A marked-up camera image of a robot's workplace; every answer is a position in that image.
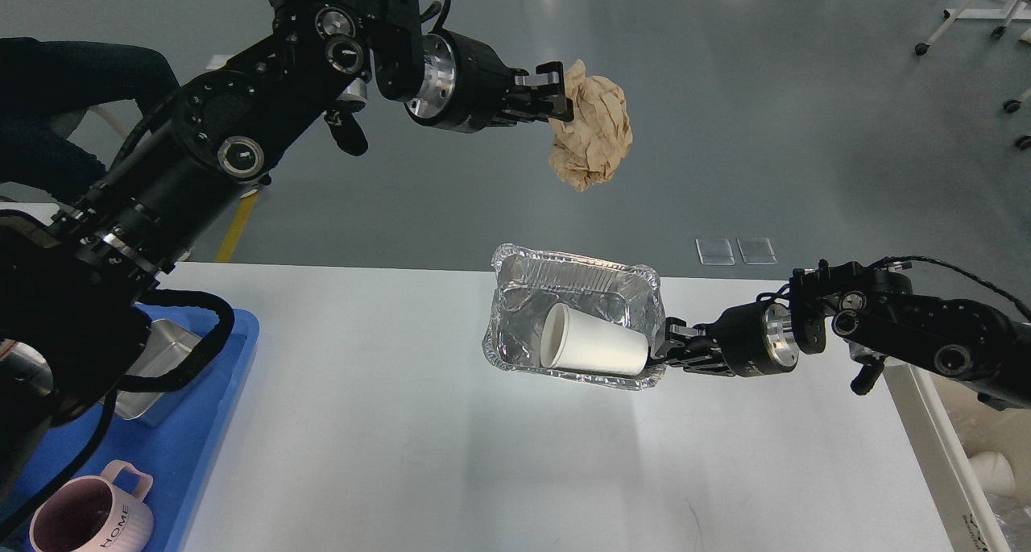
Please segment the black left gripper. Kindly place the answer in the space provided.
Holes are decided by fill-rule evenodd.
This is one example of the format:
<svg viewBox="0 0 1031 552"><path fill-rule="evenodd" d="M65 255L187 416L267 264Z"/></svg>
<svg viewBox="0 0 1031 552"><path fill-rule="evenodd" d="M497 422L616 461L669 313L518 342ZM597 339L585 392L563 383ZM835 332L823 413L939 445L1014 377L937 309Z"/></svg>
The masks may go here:
<svg viewBox="0 0 1031 552"><path fill-rule="evenodd" d="M485 127L521 122L572 122L567 97L519 102L513 93L565 93L562 61L545 61L533 71L509 67L491 46L453 31L431 31L422 38L424 77L415 97L404 103L423 127L471 134Z"/></svg>

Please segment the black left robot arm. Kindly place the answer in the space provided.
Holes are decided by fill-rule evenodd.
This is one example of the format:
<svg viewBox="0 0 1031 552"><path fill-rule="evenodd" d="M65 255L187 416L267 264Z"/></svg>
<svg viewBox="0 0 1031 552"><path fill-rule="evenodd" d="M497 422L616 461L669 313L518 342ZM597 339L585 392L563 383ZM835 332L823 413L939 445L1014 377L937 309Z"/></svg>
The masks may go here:
<svg viewBox="0 0 1031 552"><path fill-rule="evenodd" d="M2 212L2 338L41 354L49 379L2 368L2 497L41 439L103 402L77 454L2 523L9 537L80 470L114 419L118 392L176 392L217 358L234 326L225 300L159 290L180 256L323 118L338 147L368 143L346 99L376 82L419 125L461 133L570 122L560 61L505 66L443 27L450 2L268 0L270 35L185 83L134 127L113 167L42 224Z"/></svg>

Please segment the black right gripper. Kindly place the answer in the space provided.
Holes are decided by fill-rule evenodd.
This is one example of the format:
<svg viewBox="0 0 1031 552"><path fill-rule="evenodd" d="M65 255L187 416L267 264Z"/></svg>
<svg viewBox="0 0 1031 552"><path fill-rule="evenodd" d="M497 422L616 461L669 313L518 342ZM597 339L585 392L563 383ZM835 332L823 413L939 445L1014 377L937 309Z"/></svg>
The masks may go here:
<svg viewBox="0 0 1031 552"><path fill-rule="evenodd" d="M769 300L726 309L711 324L666 318L648 350L684 372L726 374L727 365L742 377L789 374L799 357L789 309Z"/></svg>

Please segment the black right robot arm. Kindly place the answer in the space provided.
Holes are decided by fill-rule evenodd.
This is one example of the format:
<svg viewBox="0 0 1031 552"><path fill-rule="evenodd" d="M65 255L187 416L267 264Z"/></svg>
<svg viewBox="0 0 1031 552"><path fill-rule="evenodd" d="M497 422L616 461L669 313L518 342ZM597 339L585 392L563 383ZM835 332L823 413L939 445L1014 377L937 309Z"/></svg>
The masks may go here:
<svg viewBox="0 0 1031 552"><path fill-rule="evenodd" d="M834 335L847 342L851 360L860 365L850 384L859 396L895 359L961 384L989 408L1027 409L1029 307L966 270L960 274L1012 302L1021 321L975 300L918 295L905 273L913 263L943 266L917 255L869 265L821 259L813 269L795 269L776 291L725 309L713 322L691 326L667 317L647 364L725 377L789 374Z"/></svg>

